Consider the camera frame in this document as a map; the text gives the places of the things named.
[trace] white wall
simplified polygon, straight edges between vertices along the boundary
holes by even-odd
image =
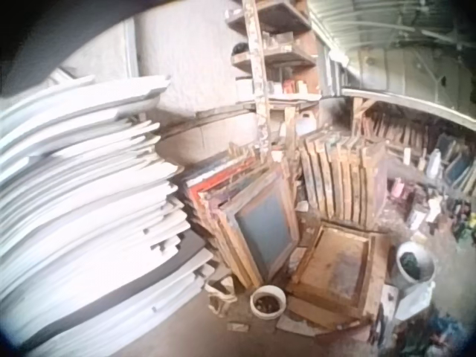
[[[136,16],[141,75],[166,74],[172,82],[147,118],[165,128],[195,120],[195,112],[235,104],[235,77],[249,75],[231,65],[231,51],[246,38],[225,23],[231,0],[183,0]],[[190,164],[225,151],[231,141],[254,141],[254,114],[221,120],[159,141],[157,152]]]
[[[172,76],[151,119],[169,125],[235,104],[234,79],[245,73],[231,65],[231,50],[246,39],[226,25],[225,11],[237,7],[231,0],[183,0],[136,17],[141,74]]]
[[[96,82],[127,78],[124,31],[124,22],[106,30],[74,52],[62,67],[75,77],[93,74]]]
[[[476,116],[476,105],[469,96],[472,74],[457,60],[430,48],[375,48],[352,51],[349,72],[350,85],[362,89],[377,89],[429,100]],[[434,78],[446,77],[446,87]]]

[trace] bucket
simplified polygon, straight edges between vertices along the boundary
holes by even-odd
[[[413,253],[420,269],[420,279],[413,279],[403,269],[400,258],[404,253]],[[396,262],[392,268],[392,283],[402,291],[415,286],[418,283],[432,281],[434,279],[434,259],[422,245],[415,242],[405,242],[396,250]]]
[[[256,308],[256,302],[259,298],[264,296],[272,296],[273,298],[275,298],[277,302],[280,304],[280,308],[276,312],[272,312],[270,314],[266,314],[258,310]],[[278,288],[277,286],[273,286],[273,285],[261,286],[250,297],[250,307],[251,307],[251,312],[253,312],[253,314],[256,317],[262,320],[274,320],[275,318],[279,318],[283,314],[284,310],[286,309],[286,296],[284,295],[284,291]]]

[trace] stack of white boards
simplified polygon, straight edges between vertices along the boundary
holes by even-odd
[[[0,324],[32,356],[107,356],[167,318],[213,271],[201,247],[181,274],[114,296],[173,260],[190,225],[168,181],[180,168],[155,152],[159,124],[127,119],[155,107],[170,81],[93,80],[51,87],[0,114]]]

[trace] floor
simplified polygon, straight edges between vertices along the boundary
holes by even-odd
[[[403,221],[401,207],[387,202],[382,212],[381,228],[390,231],[398,245],[411,237]],[[472,328],[476,312],[476,247],[471,243],[458,246],[451,234],[428,237],[425,246],[435,257],[437,275],[433,301],[442,312]],[[322,344],[313,338],[275,329],[275,321],[259,321],[251,317],[246,297],[239,300],[227,318],[218,318],[207,308],[203,292],[173,317],[142,338],[115,354],[115,357],[167,356],[376,356],[375,348],[351,341]],[[250,323],[249,332],[227,330],[227,321]]]

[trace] corrugated metal roof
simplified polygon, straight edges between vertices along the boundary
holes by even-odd
[[[460,48],[476,48],[461,33],[455,36],[449,0],[309,0],[309,9],[345,52],[366,46],[456,47],[457,42]]]

